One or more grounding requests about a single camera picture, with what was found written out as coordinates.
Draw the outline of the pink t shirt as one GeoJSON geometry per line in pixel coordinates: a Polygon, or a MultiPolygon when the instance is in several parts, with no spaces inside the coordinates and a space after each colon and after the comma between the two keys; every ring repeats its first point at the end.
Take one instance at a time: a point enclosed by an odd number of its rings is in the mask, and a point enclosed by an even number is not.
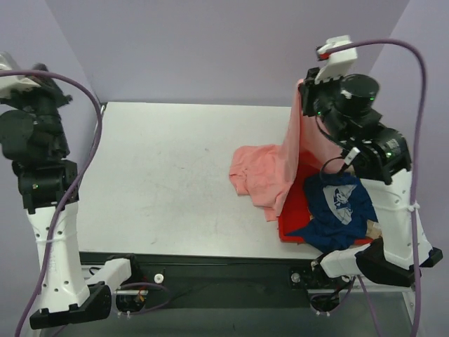
{"type": "Polygon", "coordinates": [[[281,215],[300,164],[320,169],[341,149],[319,131],[323,126],[302,115],[299,86],[295,87],[290,119],[280,145],[242,146],[233,153],[229,180],[238,196],[249,196],[264,211],[265,220],[281,215]]]}

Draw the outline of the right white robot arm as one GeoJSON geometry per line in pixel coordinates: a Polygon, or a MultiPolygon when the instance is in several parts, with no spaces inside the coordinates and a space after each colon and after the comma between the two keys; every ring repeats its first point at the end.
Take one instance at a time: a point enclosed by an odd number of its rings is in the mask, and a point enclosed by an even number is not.
{"type": "Polygon", "coordinates": [[[421,267],[443,257],[422,229],[413,191],[417,162],[405,138],[381,122],[372,104],[380,85],[368,75],[339,74],[323,80],[319,67],[308,70],[298,91],[305,116],[350,158],[366,189],[382,236],[369,244],[322,254],[311,269],[311,280],[327,286],[337,277],[363,275],[371,282],[410,287],[421,267]]]}

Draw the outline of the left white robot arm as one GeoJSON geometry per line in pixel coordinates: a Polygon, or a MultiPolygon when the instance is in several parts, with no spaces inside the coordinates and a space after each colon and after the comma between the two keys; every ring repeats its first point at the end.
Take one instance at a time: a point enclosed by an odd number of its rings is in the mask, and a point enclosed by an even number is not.
{"type": "Polygon", "coordinates": [[[1,151],[18,179],[24,210],[38,249],[40,273],[15,330],[33,330],[105,319],[113,293],[142,280],[135,257],[108,260],[91,278],[81,271],[76,218],[85,173],[68,160],[59,110],[72,101],[58,86],[60,74],[43,64],[22,70],[1,55],[1,151]]]}

